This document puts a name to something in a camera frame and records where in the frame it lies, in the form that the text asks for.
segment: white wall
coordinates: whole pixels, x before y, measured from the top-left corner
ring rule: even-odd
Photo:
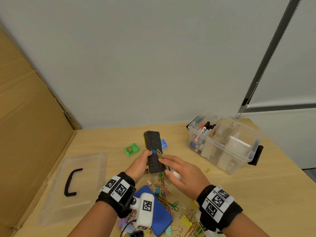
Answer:
[[[316,108],[243,113],[300,168],[316,167]]]
[[[302,0],[249,107],[316,103],[316,0]]]
[[[84,128],[234,117],[289,0],[0,0]]]

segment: forearm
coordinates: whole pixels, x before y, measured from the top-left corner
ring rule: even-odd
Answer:
[[[235,217],[227,228],[223,229],[223,233],[226,237],[269,237],[242,212]]]
[[[110,205],[103,201],[98,201],[68,237],[109,237],[117,216],[117,213]]]

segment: blue notepad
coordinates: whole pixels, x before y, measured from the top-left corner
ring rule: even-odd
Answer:
[[[141,194],[143,193],[149,193],[153,194],[151,189],[148,185],[143,186],[140,188],[134,196],[139,198]],[[155,201],[154,201],[154,213],[153,213],[153,223],[151,225],[151,228],[155,235],[160,236],[162,235],[166,229],[171,225],[172,223],[172,215],[169,214],[169,212],[166,210],[166,208],[159,202],[157,197],[154,195]]]

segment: hand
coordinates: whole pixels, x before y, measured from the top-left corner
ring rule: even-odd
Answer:
[[[148,174],[147,166],[147,158],[152,155],[152,152],[149,150],[144,150],[142,154],[137,157],[130,167],[125,171],[126,175],[129,175],[134,181],[135,184],[146,174]]]
[[[163,157],[164,159],[158,160],[181,175],[181,180],[179,180],[171,171],[165,170],[168,179],[189,198],[196,200],[202,190],[210,185],[209,180],[197,166],[174,155],[163,155]]]

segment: right hand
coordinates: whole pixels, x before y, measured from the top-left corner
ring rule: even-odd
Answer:
[[[168,179],[189,198],[196,200],[204,188],[210,185],[209,180],[197,166],[174,155],[163,155],[163,157],[164,159],[158,160],[181,175],[179,180],[171,171],[165,170]]]

